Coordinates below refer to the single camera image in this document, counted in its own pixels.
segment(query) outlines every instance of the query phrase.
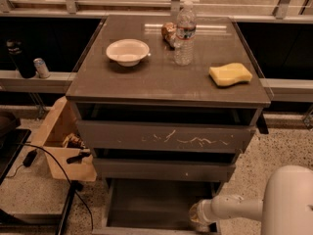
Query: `wire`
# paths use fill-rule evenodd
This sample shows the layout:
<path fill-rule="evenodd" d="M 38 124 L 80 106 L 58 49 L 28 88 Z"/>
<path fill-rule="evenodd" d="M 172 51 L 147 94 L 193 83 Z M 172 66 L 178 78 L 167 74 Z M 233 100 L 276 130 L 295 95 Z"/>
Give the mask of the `wire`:
<path fill-rule="evenodd" d="M 17 174 L 17 172 L 18 172 L 18 170 L 19 170 L 19 168 L 21 168 L 22 166 L 23 166 L 23 164 L 19 165 L 19 166 L 17 167 L 16 171 L 14 172 L 14 174 L 13 174 L 12 176 L 6 176 L 6 178 L 13 178 L 13 177 L 15 177 L 16 174 Z"/>
<path fill-rule="evenodd" d="M 67 182 L 69 183 L 69 186 L 71 185 L 71 181 L 70 179 L 68 178 L 67 176 L 67 173 L 66 171 L 64 170 L 64 168 L 60 165 L 60 163 L 57 161 L 57 159 L 50 153 L 48 152 L 47 150 L 45 150 L 44 148 L 40 147 L 40 146 L 37 146 L 37 145 L 31 145 L 31 144 L 23 144 L 23 143 L 15 143 L 16 145 L 23 145 L 23 146 L 29 146 L 29 147 L 33 147 L 33 148 L 37 148 L 43 152 L 45 152 L 46 154 L 48 154 L 56 163 L 57 165 L 59 166 L 59 168 L 62 170 L 63 174 L 65 175 L 66 179 L 67 179 Z M 87 206 L 87 204 L 84 202 L 84 200 L 80 197 L 80 195 L 77 193 L 76 190 L 75 191 L 75 194 L 76 196 L 80 199 L 80 201 L 82 202 L 82 204 L 86 207 L 86 209 L 88 210 L 89 214 L 90 214 L 90 221 L 91 221 L 91 230 L 94 229 L 94 221 L 93 221 L 93 216 L 92 216 L 92 213 L 89 209 L 89 207 Z"/>

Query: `clear water bottle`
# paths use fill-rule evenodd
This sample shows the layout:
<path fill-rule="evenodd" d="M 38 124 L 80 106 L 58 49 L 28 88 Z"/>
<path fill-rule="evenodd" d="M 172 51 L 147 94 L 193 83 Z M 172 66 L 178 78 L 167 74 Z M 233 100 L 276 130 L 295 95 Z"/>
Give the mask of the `clear water bottle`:
<path fill-rule="evenodd" d="M 7 41 L 9 54 L 23 78 L 31 78 L 36 75 L 36 68 L 32 60 L 25 54 L 22 43 L 16 39 Z"/>
<path fill-rule="evenodd" d="M 184 3 L 184 8 L 177 16 L 175 39 L 175 63 L 180 66 L 188 65 L 194 58 L 194 42 L 196 35 L 196 13 L 191 1 Z"/>

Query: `black connector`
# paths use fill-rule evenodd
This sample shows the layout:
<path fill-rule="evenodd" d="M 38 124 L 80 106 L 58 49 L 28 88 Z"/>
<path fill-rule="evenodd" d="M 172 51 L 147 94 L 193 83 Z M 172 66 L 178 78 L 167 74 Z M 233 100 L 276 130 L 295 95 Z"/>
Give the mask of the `black connector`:
<path fill-rule="evenodd" d="M 25 167 L 30 167 L 32 162 L 34 161 L 34 159 L 36 158 L 37 156 L 37 152 L 36 150 L 32 150 L 30 151 L 26 158 L 23 160 L 22 164 L 25 166 Z"/>

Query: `speckled floor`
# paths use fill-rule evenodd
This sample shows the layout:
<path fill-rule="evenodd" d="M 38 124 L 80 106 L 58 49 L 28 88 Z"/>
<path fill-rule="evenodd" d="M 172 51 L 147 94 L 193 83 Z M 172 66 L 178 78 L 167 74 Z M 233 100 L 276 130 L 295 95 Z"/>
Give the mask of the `speckled floor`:
<path fill-rule="evenodd" d="M 42 123 L 42 119 L 36 119 L 35 108 L 4 109 L 21 117 L 21 128 L 30 128 L 32 135 Z M 256 131 L 246 152 L 238 158 L 230 182 L 223 186 L 220 194 L 239 194 L 245 199 L 262 199 L 268 178 L 282 165 L 302 165 L 313 169 L 313 131 L 305 127 L 301 118 L 302 115 L 296 114 L 265 114 L 269 134 Z M 24 156 L 25 151 L 22 150 L 9 175 L 22 163 Z M 83 185 L 80 195 L 93 214 L 94 227 L 100 228 L 107 189 L 101 180 Z M 45 156 L 39 154 L 31 167 L 22 167 L 14 178 L 4 180 L 0 187 L 0 208 L 9 213 L 60 213 L 67 189 L 66 181 L 51 178 Z M 261 224 L 235 218 L 221 221 L 220 227 L 222 235 L 257 235 L 260 234 Z M 4 234 L 54 234 L 54 229 L 42 227 L 0 229 L 1 232 L 6 232 Z M 91 234 L 90 215 L 78 198 L 73 201 L 65 234 Z"/>

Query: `white robotic arm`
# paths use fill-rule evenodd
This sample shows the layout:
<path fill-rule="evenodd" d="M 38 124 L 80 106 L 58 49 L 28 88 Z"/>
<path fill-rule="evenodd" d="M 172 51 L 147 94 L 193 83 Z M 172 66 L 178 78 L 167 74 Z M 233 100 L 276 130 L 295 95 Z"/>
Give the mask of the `white robotic arm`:
<path fill-rule="evenodd" d="M 245 217 L 261 221 L 261 235 L 313 234 L 313 171 L 296 165 L 276 170 L 268 180 L 264 200 L 216 196 L 190 209 L 193 222 Z"/>

